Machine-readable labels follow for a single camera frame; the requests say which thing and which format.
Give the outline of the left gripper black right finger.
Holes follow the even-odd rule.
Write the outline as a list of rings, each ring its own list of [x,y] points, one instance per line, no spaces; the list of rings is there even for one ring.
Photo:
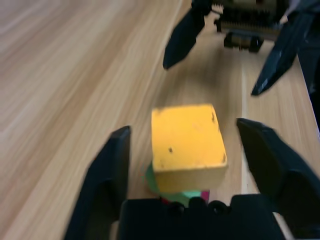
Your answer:
[[[238,118],[236,125],[259,192],[295,237],[320,235],[320,180],[277,133],[261,122]]]

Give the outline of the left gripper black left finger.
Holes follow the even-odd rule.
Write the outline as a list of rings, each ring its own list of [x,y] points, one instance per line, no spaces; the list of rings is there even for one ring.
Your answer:
[[[127,198],[130,145],[130,126],[110,134],[87,169],[64,239],[109,239]]]

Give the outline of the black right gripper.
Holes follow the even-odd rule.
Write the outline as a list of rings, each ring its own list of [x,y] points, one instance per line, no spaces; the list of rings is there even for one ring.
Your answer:
[[[186,58],[205,26],[204,15],[213,12],[219,15],[213,24],[225,34],[225,48],[258,53],[265,40],[277,39],[251,91],[259,96],[291,68],[300,51],[317,49],[316,12],[294,12],[286,23],[283,20],[297,4],[293,0],[193,0],[172,31],[162,66],[168,70]]]

